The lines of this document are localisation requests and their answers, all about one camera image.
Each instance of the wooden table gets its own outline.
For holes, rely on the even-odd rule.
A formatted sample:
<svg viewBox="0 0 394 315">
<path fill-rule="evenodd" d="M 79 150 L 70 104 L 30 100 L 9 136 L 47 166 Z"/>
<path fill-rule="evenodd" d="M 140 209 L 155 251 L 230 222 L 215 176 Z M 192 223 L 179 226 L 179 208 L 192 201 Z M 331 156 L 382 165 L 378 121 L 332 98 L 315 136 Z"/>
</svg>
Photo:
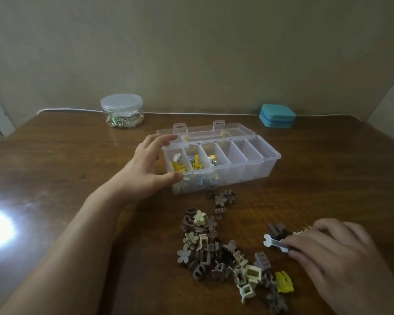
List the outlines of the wooden table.
<svg viewBox="0 0 394 315">
<path fill-rule="evenodd" d="M 217 119 L 247 126 L 282 154 L 270 177 L 231 186 L 236 202 L 218 229 L 250 259 L 264 250 L 274 270 L 288 272 L 295 287 L 285 296 L 289 314 L 332 311 L 296 262 L 263 247 L 269 222 L 283 221 L 291 231 L 321 217 L 361 223 L 394 271 L 394 140 L 355 118 L 298 117 L 293 129 L 269 129 L 255 116 L 146 115 L 141 127 L 118 130 L 102 114 L 43 112 L 0 142 L 0 211 L 16 228 L 0 247 L 0 306 L 144 137 L 173 123 Z M 165 172 L 163 160 L 155 171 Z M 210 211 L 213 201 L 204 192 L 173 196 L 166 189 L 123 213 L 101 314 L 268 313 L 263 288 L 242 305 L 231 281 L 197 282 L 178 265 L 180 221 L 191 206 Z"/>
</svg>

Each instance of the box lid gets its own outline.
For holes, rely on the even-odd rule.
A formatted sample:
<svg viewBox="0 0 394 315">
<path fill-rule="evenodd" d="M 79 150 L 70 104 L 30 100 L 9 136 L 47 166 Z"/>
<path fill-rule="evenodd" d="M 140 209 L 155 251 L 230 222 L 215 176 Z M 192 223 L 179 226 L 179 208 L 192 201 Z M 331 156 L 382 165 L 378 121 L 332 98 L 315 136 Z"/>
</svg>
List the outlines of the box lid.
<svg viewBox="0 0 394 315">
<path fill-rule="evenodd" d="M 296 116 L 288 106 L 274 104 L 264 104 L 260 113 L 268 121 L 284 120 L 293 122 Z"/>
</svg>

